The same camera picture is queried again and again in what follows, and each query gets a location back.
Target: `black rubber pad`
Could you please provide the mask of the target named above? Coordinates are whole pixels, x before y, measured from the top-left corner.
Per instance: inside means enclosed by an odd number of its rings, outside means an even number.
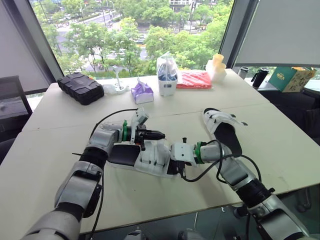
[[[137,145],[114,145],[108,162],[112,164],[134,166],[140,153],[140,147]]]
[[[206,108],[203,111],[203,113],[205,114],[210,110],[219,111],[218,109],[215,109],[215,108]],[[225,122],[221,122],[219,126],[216,128],[214,135],[217,140],[219,140],[221,143],[223,143],[228,148],[230,148],[232,154],[235,154],[235,155],[242,154],[242,148],[238,141],[235,129],[232,125]]]

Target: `yellow cup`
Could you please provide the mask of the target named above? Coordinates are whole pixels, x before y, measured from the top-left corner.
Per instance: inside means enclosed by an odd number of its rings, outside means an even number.
[[[218,64],[222,63],[224,56],[222,54],[215,54],[212,58],[213,66],[216,67]]]
[[[215,66],[216,73],[222,73],[226,69],[226,65],[223,62],[220,62],[217,66]]]

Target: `cardboard box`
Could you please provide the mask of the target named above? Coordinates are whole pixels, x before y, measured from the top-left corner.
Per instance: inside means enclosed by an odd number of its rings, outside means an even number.
[[[274,70],[268,82],[282,93],[300,92],[315,74],[312,67],[281,66]]]

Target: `thermos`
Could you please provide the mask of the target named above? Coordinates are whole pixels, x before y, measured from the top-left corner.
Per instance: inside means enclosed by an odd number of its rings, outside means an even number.
[[[269,73],[268,68],[265,68],[265,67],[260,68],[251,80],[251,82],[253,82],[252,86],[255,89],[259,88],[261,83],[265,80],[268,73]]]
[[[247,74],[249,72],[249,68],[246,67],[246,66],[243,66],[239,69],[238,71],[238,75],[242,78],[242,79],[245,79]]]

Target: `black cable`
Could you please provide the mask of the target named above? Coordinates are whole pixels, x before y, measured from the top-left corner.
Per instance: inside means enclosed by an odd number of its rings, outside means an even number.
[[[123,110],[119,110],[119,111],[115,111],[111,114],[109,114],[108,116],[105,116],[104,118],[102,118],[93,128],[90,137],[92,136],[92,134],[94,134],[96,128],[99,126],[100,123],[102,123],[104,120],[106,120],[107,118],[111,117],[112,115],[118,114],[118,113],[122,113],[122,112],[127,112],[127,111],[137,111],[138,108],[130,108],[130,109],[123,109]]]
[[[221,142],[220,142],[219,140],[216,140],[216,139],[209,141],[206,145],[208,145],[209,143],[213,143],[213,142],[217,142],[217,143],[218,143],[218,145],[219,145],[219,151],[220,151],[220,159],[219,159],[220,162],[219,162],[218,171],[216,172],[215,177],[216,177],[216,179],[217,179],[219,182],[221,182],[221,183],[223,183],[223,184],[227,184],[226,181],[222,180],[222,179],[219,177],[220,171],[221,171],[221,168],[222,168],[222,162],[223,162],[222,145],[221,145]]]
[[[104,188],[105,188],[104,172],[102,173],[102,183],[101,183],[101,185],[102,185],[102,187],[101,187],[101,200],[100,200],[100,205],[99,205],[98,213],[96,214],[96,218],[95,218],[95,221],[94,221],[94,224],[93,224],[93,227],[92,227],[90,236],[89,236],[89,240],[92,240],[92,239],[93,239],[92,237],[94,236],[94,233],[95,233],[95,231],[96,231],[96,227],[97,227],[98,220],[99,220],[99,217],[100,217],[102,205],[103,205],[103,202],[104,202]]]
[[[203,173],[201,173],[199,176],[197,176],[196,178],[194,179],[187,179],[186,176],[181,176],[183,180],[189,182],[189,183],[193,183],[193,182],[196,182],[198,181],[199,179],[201,179],[207,172],[209,172],[210,169],[213,168],[214,165],[216,165],[217,163],[219,162],[219,160],[213,162],[206,170],[203,171]]]
[[[211,141],[207,142],[206,145],[208,145],[208,144],[210,144],[210,143],[213,143],[213,142],[217,142],[217,143],[219,144],[220,156],[222,156],[223,152],[222,152],[222,146],[221,146],[220,141],[218,141],[218,140],[216,140],[216,139],[215,139],[215,140],[211,140]],[[194,183],[194,182],[198,181],[199,179],[201,179],[210,169],[212,169],[212,167],[213,167],[214,165],[216,165],[216,164],[219,162],[219,167],[218,167],[218,171],[217,171],[217,173],[216,173],[216,178],[218,179],[218,181],[226,184],[226,183],[227,183],[226,181],[221,180],[221,179],[219,178],[219,174],[220,174],[220,171],[221,171],[221,168],[222,168],[223,160],[225,160],[225,159],[227,159],[227,158],[230,158],[230,157],[234,157],[234,158],[242,157],[242,158],[245,158],[245,159],[249,160],[249,161],[253,164],[253,166],[255,167],[255,169],[256,169],[256,171],[257,171],[259,181],[262,182],[261,173],[260,173],[260,170],[259,170],[257,164],[256,164],[250,157],[248,157],[248,156],[246,156],[246,155],[243,155],[243,154],[240,154],[240,155],[239,155],[239,154],[229,154],[229,155],[220,157],[219,160],[213,162],[206,170],[203,171],[203,173],[201,173],[198,177],[196,177],[196,178],[194,178],[194,179],[188,179],[185,175],[183,175],[182,173],[180,173],[180,174],[181,174],[181,177],[182,177],[183,180],[185,180],[185,181],[187,181],[187,182],[189,182],[189,183]]]
[[[248,213],[248,216],[246,217],[246,223],[245,223],[245,239],[249,240],[249,227],[250,227],[250,213]]]
[[[122,112],[128,112],[128,111],[136,111],[138,110],[138,108],[129,108],[129,109],[123,109],[123,110],[119,110],[119,111],[115,111],[111,114],[109,114],[108,116],[105,116],[104,118],[102,118],[99,122],[97,122],[97,124],[94,126],[94,128],[92,129],[92,132],[90,134],[90,138],[91,136],[94,134],[95,130],[97,129],[97,127],[99,126],[100,123],[102,123],[104,120],[106,120],[107,118],[111,117],[112,115],[115,115],[115,114],[118,114],[118,113],[122,113]],[[79,153],[72,153],[74,155],[78,155],[78,156],[81,156],[81,154]],[[96,214],[96,218],[95,218],[95,221],[94,221],[94,224],[93,224],[93,227],[92,227],[92,231],[90,233],[90,236],[89,236],[89,240],[92,239],[95,231],[96,231],[96,227],[97,227],[97,224],[98,224],[98,220],[99,220],[99,217],[100,217],[100,213],[101,213],[101,209],[102,209],[102,205],[103,205],[103,202],[104,202],[104,188],[105,188],[105,179],[104,179],[104,171],[102,172],[102,187],[101,187],[101,200],[100,200],[100,205],[99,205],[99,209],[98,209],[98,212]]]
[[[222,160],[227,159],[227,158],[230,158],[230,157],[234,157],[234,158],[242,157],[242,158],[245,158],[245,159],[249,160],[249,161],[253,164],[253,166],[254,166],[257,174],[258,174],[258,179],[259,179],[259,181],[262,182],[260,170],[259,170],[257,164],[256,164],[250,157],[248,157],[248,156],[246,156],[246,155],[243,155],[243,154],[230,154],[230,155],[224,156],[224,157],[222,158]]]

